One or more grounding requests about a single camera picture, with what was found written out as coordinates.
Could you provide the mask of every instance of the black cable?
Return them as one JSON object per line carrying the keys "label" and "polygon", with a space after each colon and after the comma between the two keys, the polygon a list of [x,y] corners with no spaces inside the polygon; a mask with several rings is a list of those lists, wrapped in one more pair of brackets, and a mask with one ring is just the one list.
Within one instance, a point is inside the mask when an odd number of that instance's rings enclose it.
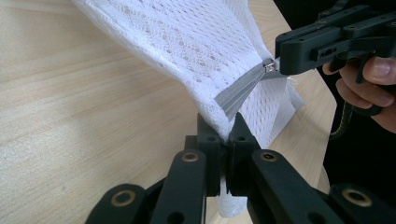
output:
{"label": "black cable", "polygon": [[347,131],[351,117],[352,105],[350,103],[344,102],[343,115],[341,116],[340,125],[335,132],[330,133],[330,141],[341,137]]}

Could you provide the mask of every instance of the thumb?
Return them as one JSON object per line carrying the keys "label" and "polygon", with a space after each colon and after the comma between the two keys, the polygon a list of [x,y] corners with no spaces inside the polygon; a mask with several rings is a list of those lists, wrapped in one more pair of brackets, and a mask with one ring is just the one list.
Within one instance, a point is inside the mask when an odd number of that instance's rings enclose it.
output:
{"label": "thumb", "polygon": [[396,84],[396,59],[378,58],[370,59],[363,69],[364,78],[379,85]]}

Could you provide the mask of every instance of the zipper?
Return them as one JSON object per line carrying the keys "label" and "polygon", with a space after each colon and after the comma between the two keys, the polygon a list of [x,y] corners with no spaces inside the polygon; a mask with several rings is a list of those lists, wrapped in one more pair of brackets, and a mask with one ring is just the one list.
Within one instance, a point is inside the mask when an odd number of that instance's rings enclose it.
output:
{"label": "zipper", "polygon": [[233,119],[242,104],[260,81],[287,77],[281,75],[277,68],[278,60],[273,60],[271,58],[266,59],[247,71],[244,75],[238,78],[235,83],[215,97],[215,101],[223,109],[229,120]]}

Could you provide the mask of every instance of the zipper slider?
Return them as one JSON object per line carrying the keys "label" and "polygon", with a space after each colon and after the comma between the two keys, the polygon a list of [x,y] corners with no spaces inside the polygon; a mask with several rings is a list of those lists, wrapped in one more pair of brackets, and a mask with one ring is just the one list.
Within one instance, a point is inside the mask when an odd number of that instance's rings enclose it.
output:
{"label": "zipper slider", "polygon": [[278,71],[279,70],[279,61],[280,61],[279,59],[280,58],[277,58],[275,60],[272,58],[265,59],[262,62],[262,66],[265,69],[265,73]]}

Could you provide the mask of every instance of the brass screw insert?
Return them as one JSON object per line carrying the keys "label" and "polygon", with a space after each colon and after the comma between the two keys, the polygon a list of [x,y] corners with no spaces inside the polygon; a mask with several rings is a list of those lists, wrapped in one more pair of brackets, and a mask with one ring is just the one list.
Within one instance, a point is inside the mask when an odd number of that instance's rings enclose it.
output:
{"label": "brass screw insert", "polygon": [[345,199],[360,207],[369,207],[373,204],[369,196],[355,189],[344,189],[342,194]]}
{"label": "brass screw insert", "polygon": [[260,157],[264,161],[277,161],[277,156],[269,152],[263,152]]}
{"label": "brass screw insert", "polygon": [[183,155],[183,157],[181,158],[183,161],[198,161],[198,155],[196,153],[193,152],[188,152],[186,154]]}
{"label": "brass screw insert", "polygon": [[133,190],[125,189],[119,191],[111,198],[111,203],[116,207],[126,206],[134,201],[136,194]]}

